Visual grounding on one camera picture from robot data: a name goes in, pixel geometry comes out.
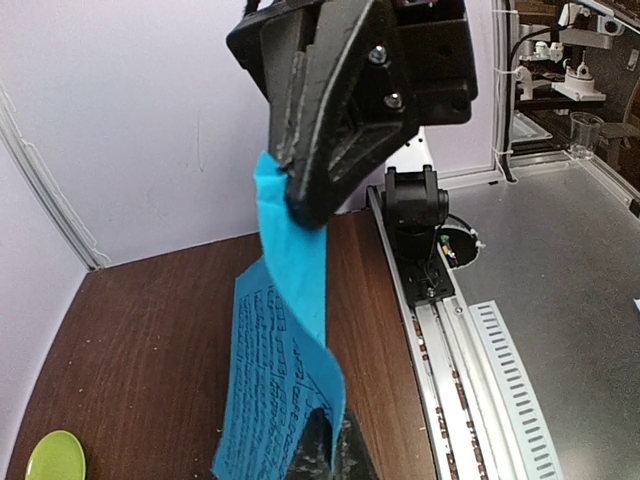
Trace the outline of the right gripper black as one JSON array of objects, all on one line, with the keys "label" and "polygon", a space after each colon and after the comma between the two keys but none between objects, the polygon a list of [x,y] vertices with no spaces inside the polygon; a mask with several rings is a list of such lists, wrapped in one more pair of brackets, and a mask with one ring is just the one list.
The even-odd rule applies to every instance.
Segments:
[{"label": "right gripper black", "polygon": [[418,115],[464,124],[478,96],[463,0],[248,1],[226,45],[269,103],[268,152],[308,229],[417,132]]}]

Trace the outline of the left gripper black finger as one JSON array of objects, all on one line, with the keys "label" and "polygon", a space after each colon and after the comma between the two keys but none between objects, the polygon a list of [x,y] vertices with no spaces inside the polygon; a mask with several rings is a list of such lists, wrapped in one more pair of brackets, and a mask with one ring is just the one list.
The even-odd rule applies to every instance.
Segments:
[{"label": "left gripper black finger", "polygon": [[294,451],[285,478],[378,479],[379,475],[355,413],[347,409],[340,430],[336,430],[322,409],[314,409]]}]

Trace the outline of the blue sheet music paper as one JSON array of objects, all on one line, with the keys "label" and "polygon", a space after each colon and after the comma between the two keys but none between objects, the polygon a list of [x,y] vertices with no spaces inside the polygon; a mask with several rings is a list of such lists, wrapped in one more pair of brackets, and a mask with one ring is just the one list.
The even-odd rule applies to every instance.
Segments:
[{"label": "blue sheet music paper", "polygon": [[287,176],[269,153],[254,180],[262,255],[235,280],[218,479],[286,479],[311,412],[340,430],[346,407],[326,345],[327,230],[292,219]]}]

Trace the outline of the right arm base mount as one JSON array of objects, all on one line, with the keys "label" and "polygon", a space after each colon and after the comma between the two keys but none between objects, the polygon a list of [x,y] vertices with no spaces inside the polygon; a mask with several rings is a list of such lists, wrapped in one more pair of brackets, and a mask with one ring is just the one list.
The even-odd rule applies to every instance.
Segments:
[{"label": "right arm base mount", "polygon": [[435,235],[431,256],[396,257],[401,284],[411,308],[452,297],[455,287],[450,270],[471,264],[484,244],[475,231],[445,227]]}]

